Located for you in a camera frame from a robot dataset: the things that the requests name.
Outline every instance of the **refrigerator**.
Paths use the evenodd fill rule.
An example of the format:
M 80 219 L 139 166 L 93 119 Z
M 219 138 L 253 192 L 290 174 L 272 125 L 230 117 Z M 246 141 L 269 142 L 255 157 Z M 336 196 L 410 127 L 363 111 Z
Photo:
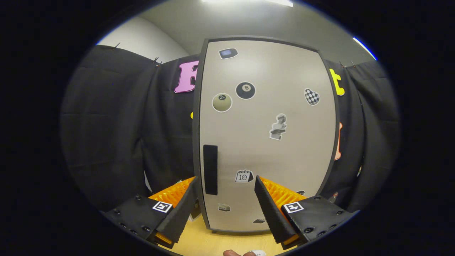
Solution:
M 211 230 L 269 230 L 256 175 L 318 194 L 338 144 L 336 91 L 320 52 L 274 38 L 204 41 L 193 114 L 199 204 Z

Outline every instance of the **white wall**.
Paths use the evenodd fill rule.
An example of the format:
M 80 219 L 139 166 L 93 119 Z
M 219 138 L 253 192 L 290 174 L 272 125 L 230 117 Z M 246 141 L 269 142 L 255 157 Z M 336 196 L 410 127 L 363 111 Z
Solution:
M 125 49 L 158 62 L 172 61 L 189 54 L 153 23 L 135 17 L 123 23 L 105 36 L 98 45 Z

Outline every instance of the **statue bust sticker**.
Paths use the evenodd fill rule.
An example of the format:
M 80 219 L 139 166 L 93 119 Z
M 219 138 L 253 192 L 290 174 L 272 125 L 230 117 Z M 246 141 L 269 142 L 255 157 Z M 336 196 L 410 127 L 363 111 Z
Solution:
M 276 119 L 277 122 L 272 124 L 272 130 L 269 131 L 270 138 L 281 140 L 281 134 L 286 133 L 286 127 L 288 126 L 286 124 L 286 115 L 282 113 L 278 114 Z

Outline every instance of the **sticker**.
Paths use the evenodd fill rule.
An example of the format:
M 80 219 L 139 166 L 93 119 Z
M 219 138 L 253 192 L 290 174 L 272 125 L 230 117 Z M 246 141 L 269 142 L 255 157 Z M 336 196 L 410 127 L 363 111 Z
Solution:
M 340 123 L 340 127 L 338 129 L 338 146 L 337 146 L 337 153 L 335 153 L 335 160 L 340 159 L 341 157 L 341 152 L 340 152 L 340 134 L 341 134 L 341 128 L 343 128 L 343 124 Z
M 235 88 L 235 93 L 239 98 L 248 100 L 256 94 L 256 88 L 250 82 L 242 82 Z
M 282 134 L 286 133 L 286 115 L 278 114 L 276 117 L 277 122 L 272 124 L 272 130 L 269 131 L 272 139 L 281 140 Z
M 257 219 L 255 221 L 253 221 L 253 223 L 259 223 L 259 224 L 264 223 L 264 222 L 265 222 L 265 220 L 262 220 L 262 219 Z
M 227 93 L 219 93 L 215 95 L 212 99 L 212 106 L 213 109 L 220 113 L 228 111 L 232 106 L 231 96 Z
M 310 106 L 315 106 L 316 104 L 319 103 L 319 100 L 321 99 L 321 97 L 319 96 L 319 93 L 306 88 L 305 89 L 305 99 L 307 99 L 307 102 L 308 102 L 308 104 L 310 104 Z
M 235 176 L 235 182 L 250 182 L 253 179 L 254 175 L 250 170 L 239 170 Z
M 296 211 L 303 210 L 303 207 L 298 202 L 285 204 L 284 207 L 286 208 L 286 211 L 288 211 L 288 213 L 293 213 Z
M 224 59 L 234 58 L 235 56 L 237 56 L 238 52 L 235 48 L 230 48 L 230 49 L 225 49 L 225 50 L 219 51 L 219 54 L 220 54 L 221 59 L 224 60 Z
M 332 75 L 332 79 L 334 81 L 335 89 L 337 91 L 337 94 L 339 96 L 344 95 L 344 89 L 341 88 L 340 85 L 338 84 L 338 80 L 341 81 L 341 77 L 339 75 L 335 74 L 335 71 L 333 69 L 329 68 L 329 70 L 330 70 L 330 74 Z
M 196 80 L 197 66 L 199 61 L 192 61 L 182 63 L 178 67 L 180 68 L 180 77 L 178 79 L 177 87 L 174 89 L 175 93 L 191 92 L 194 90 L 195 85 L 192 84 L 192 80 Z
M 231 211 L 231 207 L 225 204 L 218 204 L 218 210 L 222 211 Z
M 172 204 L 168 204 L 165 202 L 158 202 L 154 207 L 152 207 L 152 209 L 167 213 L 171 207 L 172 207 Z

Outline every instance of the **ceiling light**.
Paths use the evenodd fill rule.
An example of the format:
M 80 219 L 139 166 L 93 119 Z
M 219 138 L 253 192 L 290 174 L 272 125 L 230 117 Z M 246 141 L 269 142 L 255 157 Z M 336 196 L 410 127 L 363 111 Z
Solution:
M 281 5 L 286 5 L 286 6 L 290 6 L 290 7 L 293 7 L 294 4 L 292 4 L 291 1 L 289 0 L 264 0 L 264 1 L 267 1 L 267 2 L 273 2 L 273 3 L 277 3 L 277 4 L 281 4 Z M 221 2 L 258 2 L 258 0 L 202 0 L 202 2 L 218 2 L 218 3 L 221 3 Z
M 360 46 L 362 46 L 365 49 L 365 51 L 367 51 L 373 57 L 373 59 L 377 61 L 376 57 L 374 57 L 373 54 L 359 40 L 357 40 L 357 38 L 353 37 L 352 39 L 354 39 L 354 41 L 360 44 Z

